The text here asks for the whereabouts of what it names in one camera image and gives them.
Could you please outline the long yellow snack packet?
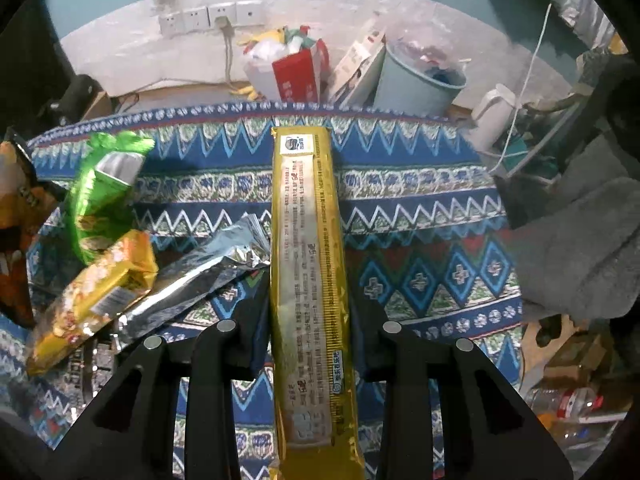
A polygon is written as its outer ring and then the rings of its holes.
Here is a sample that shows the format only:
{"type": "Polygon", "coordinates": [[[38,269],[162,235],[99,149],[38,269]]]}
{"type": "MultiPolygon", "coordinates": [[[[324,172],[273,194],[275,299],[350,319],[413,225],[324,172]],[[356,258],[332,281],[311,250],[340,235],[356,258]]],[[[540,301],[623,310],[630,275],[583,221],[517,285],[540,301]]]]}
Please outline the long yellow snack packet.
{"type": "Polygon", "coordinates": [[[361,479],[356,380],[331,135],[272,130],[270,304],[276,479],[361,479]]]}

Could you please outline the short yellow snack packet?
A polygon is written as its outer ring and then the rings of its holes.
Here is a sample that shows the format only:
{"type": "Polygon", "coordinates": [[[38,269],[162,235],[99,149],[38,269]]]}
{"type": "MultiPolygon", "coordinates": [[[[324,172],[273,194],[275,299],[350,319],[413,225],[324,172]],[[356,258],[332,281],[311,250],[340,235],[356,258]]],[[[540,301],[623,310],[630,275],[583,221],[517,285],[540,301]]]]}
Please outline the short yellow snack packet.
{"type": "Polygon", "coordinates": [[[82,270],[29,336],[26,372],[41,375],[126,312],[153,287],[158,267],[148,233],[131,230],[82,270]]]}

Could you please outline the orange black snack bag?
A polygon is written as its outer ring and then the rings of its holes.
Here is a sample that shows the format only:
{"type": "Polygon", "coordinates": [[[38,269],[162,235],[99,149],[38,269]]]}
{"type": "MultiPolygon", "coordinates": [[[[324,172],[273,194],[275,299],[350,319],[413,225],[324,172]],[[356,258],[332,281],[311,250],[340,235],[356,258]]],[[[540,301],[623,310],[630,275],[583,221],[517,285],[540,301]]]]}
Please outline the orange black snack bag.
{"type": "Polygon", "coordinates": [[[9,128],[1,140],[1,313],[19,326],[35,324],[26,255],[57,204],[38,179],[24,140],[9,128]]]}

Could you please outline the black white snack packet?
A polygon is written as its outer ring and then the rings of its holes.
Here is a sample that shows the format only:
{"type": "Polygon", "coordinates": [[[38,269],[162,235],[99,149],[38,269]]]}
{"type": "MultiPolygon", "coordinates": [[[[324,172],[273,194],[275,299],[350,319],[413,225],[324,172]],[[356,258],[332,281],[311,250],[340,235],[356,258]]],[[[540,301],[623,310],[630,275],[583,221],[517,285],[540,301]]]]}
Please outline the black white snack packet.
{"type": "Polygon", "coordinates": [[[82,411],[100,392],[114,374],[117,366],[116,350],[107,328],[85,341],[68,359],[70,398],[73,406],[82,411]]]}

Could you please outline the silver foil snack packet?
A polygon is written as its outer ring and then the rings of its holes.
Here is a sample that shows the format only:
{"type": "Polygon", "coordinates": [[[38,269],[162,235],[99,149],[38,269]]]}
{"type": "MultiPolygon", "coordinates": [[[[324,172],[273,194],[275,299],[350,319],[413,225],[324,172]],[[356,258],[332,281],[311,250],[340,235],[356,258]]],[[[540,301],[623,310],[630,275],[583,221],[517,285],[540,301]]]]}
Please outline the silver foil snack packet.
{"type": "Polygon", "coordinates": [[[216,290],[269,265],[270,240],[256,214],[247,214],[158,272],[151,291],[114,322],[115,350],[121,352],[216,290]]]}

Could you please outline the blue patterned tablecloth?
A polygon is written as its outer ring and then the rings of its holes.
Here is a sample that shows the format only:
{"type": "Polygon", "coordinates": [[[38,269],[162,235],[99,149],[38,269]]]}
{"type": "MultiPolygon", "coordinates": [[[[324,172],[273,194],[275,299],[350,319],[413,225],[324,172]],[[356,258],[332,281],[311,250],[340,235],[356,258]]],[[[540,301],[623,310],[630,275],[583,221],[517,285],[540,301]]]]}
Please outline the blue patterned tablecloth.
{"type": "MultiPolygon", "coordinates": [[[[93,133],[153,138],[134,189],[136,227],[158,266],[247,214],[271,226],[272,129],[319,126],[332,138],[349,272],[390,320],[431,340],[474,341],[521,382],[522,302],[511,232],[494,179],[451,120],[314,104],[166,107],[58,127],[28,141],[38,177],[69,188],[93,133]]],[[[27,330],[1,315],[1,414],[55,448],[95,393],[81,392],[82,352],[46,376],[25,373],[27,330]]],[[[243,479],[277,457],[273,364],[233,383],[243,479]]]]}

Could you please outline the green snack packet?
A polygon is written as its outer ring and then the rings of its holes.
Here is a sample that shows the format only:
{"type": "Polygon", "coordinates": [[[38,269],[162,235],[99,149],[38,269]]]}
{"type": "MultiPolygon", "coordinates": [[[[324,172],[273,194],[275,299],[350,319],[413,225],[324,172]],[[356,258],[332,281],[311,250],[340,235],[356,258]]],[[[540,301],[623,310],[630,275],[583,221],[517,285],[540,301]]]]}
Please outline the green snack packet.
{"type": "Polygon", "coordinates": [[[134,184],[154,145],[132,131],[99,132],[89,140],[66,206],[70,242],[86,266],[132,228],[134,184]]]}

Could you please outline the plastic bottle red label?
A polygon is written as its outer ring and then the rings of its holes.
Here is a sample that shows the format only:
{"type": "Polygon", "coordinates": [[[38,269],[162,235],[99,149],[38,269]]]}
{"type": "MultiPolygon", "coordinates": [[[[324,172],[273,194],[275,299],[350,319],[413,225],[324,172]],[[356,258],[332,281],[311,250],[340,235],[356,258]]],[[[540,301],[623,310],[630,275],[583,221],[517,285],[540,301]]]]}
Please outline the plastic bottle red label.
{"type": "Polygon", "coordinates": [[[536,415],[554,415],[557,419],[587,416],[597,411],[604,401],[591,387],[551,386],[531,388],[524,400],[536,415]]]}

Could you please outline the grey cloth pile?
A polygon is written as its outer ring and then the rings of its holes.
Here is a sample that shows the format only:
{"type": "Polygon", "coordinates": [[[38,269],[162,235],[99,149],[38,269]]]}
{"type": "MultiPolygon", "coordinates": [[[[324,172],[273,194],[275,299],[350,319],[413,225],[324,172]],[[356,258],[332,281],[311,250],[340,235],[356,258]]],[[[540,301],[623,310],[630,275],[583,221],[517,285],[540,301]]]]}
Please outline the grey cloth pile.
{"type": "Polygon", "coordinates": [[[639,297],[639,163],[601,134],[550,188],[496,181],[529,320],[621,318],[639,297]]]}

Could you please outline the white kettle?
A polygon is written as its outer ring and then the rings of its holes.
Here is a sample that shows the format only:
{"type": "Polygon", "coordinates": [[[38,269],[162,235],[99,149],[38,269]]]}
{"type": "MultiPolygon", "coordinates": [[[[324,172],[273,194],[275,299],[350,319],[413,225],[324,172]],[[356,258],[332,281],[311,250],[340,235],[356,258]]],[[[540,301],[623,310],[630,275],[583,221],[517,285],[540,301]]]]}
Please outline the white kettle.
{"type": "Polygon", "coordinates": [[[488,152],[508,128],[518,109],[516,104],[515,93],[504,84],[496,84],[473,108],[466,140],[477,151],[488,152]]]}

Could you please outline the white cardboard package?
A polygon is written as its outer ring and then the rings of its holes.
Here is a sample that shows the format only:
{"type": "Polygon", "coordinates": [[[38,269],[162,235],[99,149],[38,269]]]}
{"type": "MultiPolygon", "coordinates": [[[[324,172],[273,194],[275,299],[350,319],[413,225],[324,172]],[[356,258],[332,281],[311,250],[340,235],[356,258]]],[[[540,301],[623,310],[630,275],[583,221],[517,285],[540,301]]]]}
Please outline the white cardboard package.
{"type": "Polygon", "coordinates": [[[370,20],[360,30],[331,74],[324,102],[346,107],[363,107],[378,85],[385,58],[385,28],[370,20]]]}

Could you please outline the light blue waste bin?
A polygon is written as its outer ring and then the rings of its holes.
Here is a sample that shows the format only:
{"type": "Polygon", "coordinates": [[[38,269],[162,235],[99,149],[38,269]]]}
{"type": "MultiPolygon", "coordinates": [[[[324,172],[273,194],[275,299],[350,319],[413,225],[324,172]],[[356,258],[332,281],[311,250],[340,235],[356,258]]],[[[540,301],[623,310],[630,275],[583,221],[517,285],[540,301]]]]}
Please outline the light blue waste bin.
{"type": "Polygon", "coordinates": [[[434,50],[407,50],[388,40],[373,107],[408,115],[444,116],[468,78],[458,63],[429,58],[434,50]]]}

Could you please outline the red white shopping bag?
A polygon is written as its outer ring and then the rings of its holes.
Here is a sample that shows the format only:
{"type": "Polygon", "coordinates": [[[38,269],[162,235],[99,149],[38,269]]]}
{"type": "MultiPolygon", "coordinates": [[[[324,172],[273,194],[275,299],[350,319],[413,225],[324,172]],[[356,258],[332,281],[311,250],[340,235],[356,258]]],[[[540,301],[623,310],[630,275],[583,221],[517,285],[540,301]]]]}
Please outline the red white shopping bag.
{"type": "Polygon", "coordinates": [[[284,26],[240,42],[248,85],[236,93],[249,101],[320,103],[329,51],[309,32],[307,25],[284,26]]]}

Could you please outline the black round object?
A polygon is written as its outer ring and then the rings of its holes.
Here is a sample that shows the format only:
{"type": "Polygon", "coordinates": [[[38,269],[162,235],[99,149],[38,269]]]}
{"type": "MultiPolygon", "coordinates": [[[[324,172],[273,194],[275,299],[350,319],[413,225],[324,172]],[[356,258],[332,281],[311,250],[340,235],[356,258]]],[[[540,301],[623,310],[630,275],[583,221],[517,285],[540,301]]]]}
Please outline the black round object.
{"type": "Polygon", "coordinates": [[[76,75],[62,98],[48,104],[55,125],[66,126],[79,122],[101,90],[101,85],[90,76],[76,75]]]}

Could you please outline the white wall socket strip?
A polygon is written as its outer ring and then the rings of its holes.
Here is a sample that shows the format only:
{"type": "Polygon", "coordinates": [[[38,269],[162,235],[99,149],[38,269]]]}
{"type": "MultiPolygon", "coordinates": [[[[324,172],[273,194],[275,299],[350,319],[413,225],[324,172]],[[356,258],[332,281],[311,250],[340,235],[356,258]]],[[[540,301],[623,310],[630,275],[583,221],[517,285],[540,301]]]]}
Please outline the white wall socket strip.
{"type": "Polygon", "coordinates": [[[262,0],[211,3],[161,15],[158,24],[160,34],[171,38],[228,27],[264,26],[267,24],[267,11],[262,0]]]}

